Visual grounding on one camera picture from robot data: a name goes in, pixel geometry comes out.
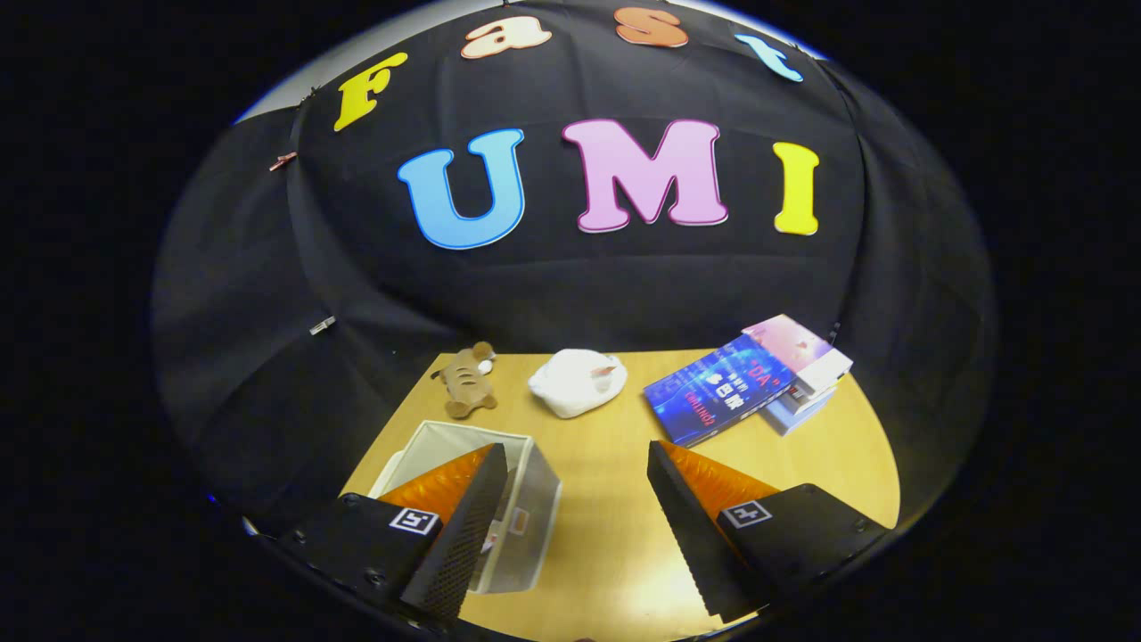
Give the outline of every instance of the pink letter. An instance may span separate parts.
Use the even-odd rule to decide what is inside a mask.
[[[618,206],[615,181],[646,222],[657,220],[670,185],[677,180],[678,201],[670,220],[679,225],[717,225],[729,218],[717,186],[713,141],[717,125],[699,120],[675,120],[665,128],[654,157],[638,146],[614,120],[573,122],[563,137],[578,145],[586,176],[586,211],[578,217],[583,231],[613,231],[630,222]]]

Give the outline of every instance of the pink book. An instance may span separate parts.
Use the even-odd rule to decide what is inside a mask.
[[[834,387],[852,367],[851,359],[786,314],[761,320],[742,333],[792,371],[796,375],[796,388],[809,397]]]

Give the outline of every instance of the transparent plastic box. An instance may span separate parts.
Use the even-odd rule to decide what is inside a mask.
[[[369,493],[369,497],[380,497],[436,466],[495,442],[503,445],[507,455],[508,487],[488,530],[494,545],[479,555],[468,585],[472,593],[528,591],[539,580],[555,529],[563,482],[533,438],[423,422],[404,450],[388,461]]]

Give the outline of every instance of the stack of books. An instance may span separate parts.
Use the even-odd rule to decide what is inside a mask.
[[[742,333],[772,353],[795,376],[786,392],[761,409],[780,437],[819,413],[836,392],[836,383],[852,367],[851,359],[785,314]]]
[[[788,391],[793,374],[748,336],[739,336],[644,389],[670,441],[696,446]]]

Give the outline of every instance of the tabletop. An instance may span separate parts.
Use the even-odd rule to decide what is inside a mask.
[[[705,611],[657,497],[646,477],[648,445],[666,439],[642,389],[712,352],[614,353],[629,372],[610,403],[559,420],[527,388],[550,355],[499,355],[487,375],[499,406],[466,420],[444,412],[446,388],[424,372],[361,460],[343,493],[369,495],[389,458],[424,421],[466,424],[535,439],[563,495],[547,559],[534,588],[468,593],[460,617],[541,641],[663,641],[731,624]],[[817,415],[782,438],[752,415],[693,448],[778,489],[811,482],[893,528],[899,476],[880,421],[855,377],[840,381]],[[747,616],[737,621],[744,621]]]

